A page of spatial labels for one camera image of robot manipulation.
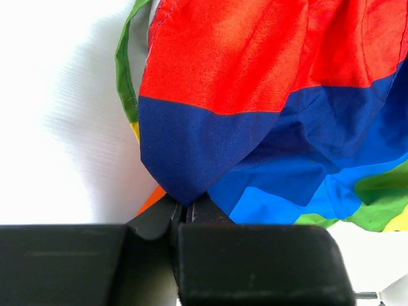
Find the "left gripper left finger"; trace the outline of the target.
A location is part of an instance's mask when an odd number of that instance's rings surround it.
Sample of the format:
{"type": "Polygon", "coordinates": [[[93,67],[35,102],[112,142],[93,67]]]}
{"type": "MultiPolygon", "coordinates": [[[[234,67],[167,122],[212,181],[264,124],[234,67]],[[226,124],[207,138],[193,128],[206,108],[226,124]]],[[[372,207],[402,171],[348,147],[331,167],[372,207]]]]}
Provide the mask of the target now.
{"type": "Polygon", "coordinates": [[[168,231],[176,210],[177,202],[166,194],[130,220],[127,226],[137,237],[146,241],[155,241],[168,231]]]}

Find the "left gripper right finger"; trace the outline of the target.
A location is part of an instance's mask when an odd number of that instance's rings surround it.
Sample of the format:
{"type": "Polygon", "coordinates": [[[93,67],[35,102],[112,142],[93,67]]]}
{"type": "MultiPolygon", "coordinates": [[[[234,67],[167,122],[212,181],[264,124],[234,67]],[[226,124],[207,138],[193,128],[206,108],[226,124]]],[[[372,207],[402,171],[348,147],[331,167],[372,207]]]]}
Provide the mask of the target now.
{"type": "Polygon", "coordinates": [[[214,203],[208,193],[202,194],[187,208],[186,226],[223,227],[235,223],[214,203]]]}

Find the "rainbow striped shorts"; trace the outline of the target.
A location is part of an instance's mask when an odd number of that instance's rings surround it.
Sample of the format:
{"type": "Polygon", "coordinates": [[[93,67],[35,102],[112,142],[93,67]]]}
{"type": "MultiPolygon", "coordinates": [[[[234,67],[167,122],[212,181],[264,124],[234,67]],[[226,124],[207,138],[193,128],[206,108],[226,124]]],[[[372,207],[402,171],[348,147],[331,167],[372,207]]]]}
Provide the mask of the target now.
{"type": "Polygon", "coordinates": [[[407,229],[406,1],[136,1],[115,67],[146,207],[407,229]]]}

